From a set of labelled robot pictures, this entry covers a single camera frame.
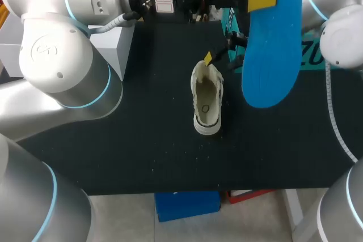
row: shoe sole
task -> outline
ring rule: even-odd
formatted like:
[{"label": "shoe sole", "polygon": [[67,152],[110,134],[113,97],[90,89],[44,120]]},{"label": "shoe sole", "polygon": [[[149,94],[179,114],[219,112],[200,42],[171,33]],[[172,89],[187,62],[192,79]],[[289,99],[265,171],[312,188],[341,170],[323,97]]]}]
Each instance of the shoe sole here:
[{"label": "shoe sole", "polygon": [[201,126],[198,121],[197,121],[197,116],[194,115],[194,128],[196,129],[196,131],[202,135],[213,135],[213,134],[216,134],[219,132],[219,130],[221,129],[221,126],[222,126],[222,118],[221,118],[221,115],[218,119],[218,122],[215,126],[213,127],[203,127]]}]

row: white shoe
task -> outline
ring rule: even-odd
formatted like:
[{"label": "white shoe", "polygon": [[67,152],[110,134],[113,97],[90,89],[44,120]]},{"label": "white shoe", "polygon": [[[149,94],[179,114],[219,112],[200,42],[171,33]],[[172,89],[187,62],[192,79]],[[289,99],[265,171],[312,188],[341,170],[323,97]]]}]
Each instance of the white shoe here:
[{"label": "white shoe", "polygon": [[200,61],[191,79],[194,101],[194,127],[200,134],[213,135],[222,124],[223,77],[214,65]]}]

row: black table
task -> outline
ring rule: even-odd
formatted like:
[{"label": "black table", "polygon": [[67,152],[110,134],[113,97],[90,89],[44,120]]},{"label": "black table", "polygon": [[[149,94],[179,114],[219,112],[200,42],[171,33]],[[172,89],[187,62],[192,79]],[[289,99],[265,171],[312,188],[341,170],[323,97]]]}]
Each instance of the black table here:
[{"label": "black table", "polygon": [[[330,124],[324,71],[302,71],[282,103],[261,110],[245,102],[241,75],[220,63],[222,130],[196,133],[191,72],[223,43],[219,22],[138,24],[116,112],[20,144],[88,194],[331,186],[352,162]],[[332,80],[337,124],[360,158],[362,79],[336,70]]]}]

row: gray floor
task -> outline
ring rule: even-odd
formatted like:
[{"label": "gray floor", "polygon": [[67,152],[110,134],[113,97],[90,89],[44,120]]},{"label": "gray floor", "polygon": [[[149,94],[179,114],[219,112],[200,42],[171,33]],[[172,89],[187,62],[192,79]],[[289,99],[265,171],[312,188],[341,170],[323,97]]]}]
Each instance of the gray floor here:
[{"label": "gray floor", "polygon": [[238,204],[224,203],[219,212],[159,223],[153,194],[91,197],[96,211],[96,242],[237,242],[291,241],[280,192]]}]

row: blue box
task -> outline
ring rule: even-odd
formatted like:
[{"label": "blue box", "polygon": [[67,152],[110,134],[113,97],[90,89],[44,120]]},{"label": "blue box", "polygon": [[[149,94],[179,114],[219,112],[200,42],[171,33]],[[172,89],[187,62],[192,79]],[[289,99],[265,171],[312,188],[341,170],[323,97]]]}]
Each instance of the blue box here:
[{"label": "blue box", "polygon": [[159,222],[165,222],[218,212],[221,198],[218,192],[157,193],[155,205]]}]

